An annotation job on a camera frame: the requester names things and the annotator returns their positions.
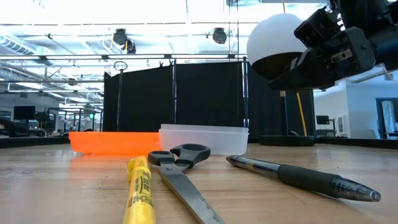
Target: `scissors blade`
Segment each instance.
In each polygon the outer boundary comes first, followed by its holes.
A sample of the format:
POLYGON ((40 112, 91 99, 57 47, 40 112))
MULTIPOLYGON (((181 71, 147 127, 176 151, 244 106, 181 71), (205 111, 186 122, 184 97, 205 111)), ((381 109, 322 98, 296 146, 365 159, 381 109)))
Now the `scissors blade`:
POLYGON ((168 169, 159 169, 160 176, 200 223, 224 223, 181 170, 168 169))

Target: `wooden table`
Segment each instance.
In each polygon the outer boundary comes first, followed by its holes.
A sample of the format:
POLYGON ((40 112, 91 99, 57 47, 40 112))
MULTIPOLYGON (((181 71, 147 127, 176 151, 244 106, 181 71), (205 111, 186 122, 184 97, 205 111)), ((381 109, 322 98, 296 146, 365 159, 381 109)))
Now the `wooden table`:
MULTIPOLYGON (((187 175, 225 223, 398 222, 398 151, 253 144, 247 156, 340 174, 380 191, 382 200, 335 200, 211 156, 187 175)), ((0 149, 1 223, 121 223, 128 159, 77 156, 69 145, 0 149)), ((157 223, 196 223, 159 175, 152 175, 157 223)))

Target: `black scissors handle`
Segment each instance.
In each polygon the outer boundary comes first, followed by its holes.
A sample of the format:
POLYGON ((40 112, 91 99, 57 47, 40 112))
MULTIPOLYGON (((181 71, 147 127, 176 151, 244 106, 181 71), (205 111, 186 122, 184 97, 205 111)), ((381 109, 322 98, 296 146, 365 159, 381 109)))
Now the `black scissors handle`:
POLYGON ((153 151, 148 154, 148 161, 154 165, 173 164, 188 165, 188 169, 192 168, 198 162, 209 158, 211 150, 207 146, 199 144, 182 144, 168 151, 153 151))

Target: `white sphere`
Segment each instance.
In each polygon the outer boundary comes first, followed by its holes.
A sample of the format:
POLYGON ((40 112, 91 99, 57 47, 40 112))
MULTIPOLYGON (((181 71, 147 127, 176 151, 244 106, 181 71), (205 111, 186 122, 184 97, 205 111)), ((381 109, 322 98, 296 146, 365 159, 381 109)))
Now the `white sphere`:
POLYGON ((278 77, 307 49, 294 36, 301 23, 293 14, 276 14, 258 23, 247 45, 249 63, 258 74, 269 79, 278 77))

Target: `orange tray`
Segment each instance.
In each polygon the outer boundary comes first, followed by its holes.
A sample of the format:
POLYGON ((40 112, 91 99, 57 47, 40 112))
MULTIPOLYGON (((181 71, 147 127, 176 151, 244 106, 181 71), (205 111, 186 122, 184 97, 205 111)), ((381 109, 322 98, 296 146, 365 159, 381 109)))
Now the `orange tray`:
POLYGON ((158 133, 70 132, 72 150, 83 154, 147 156, 162 150, 158 133))

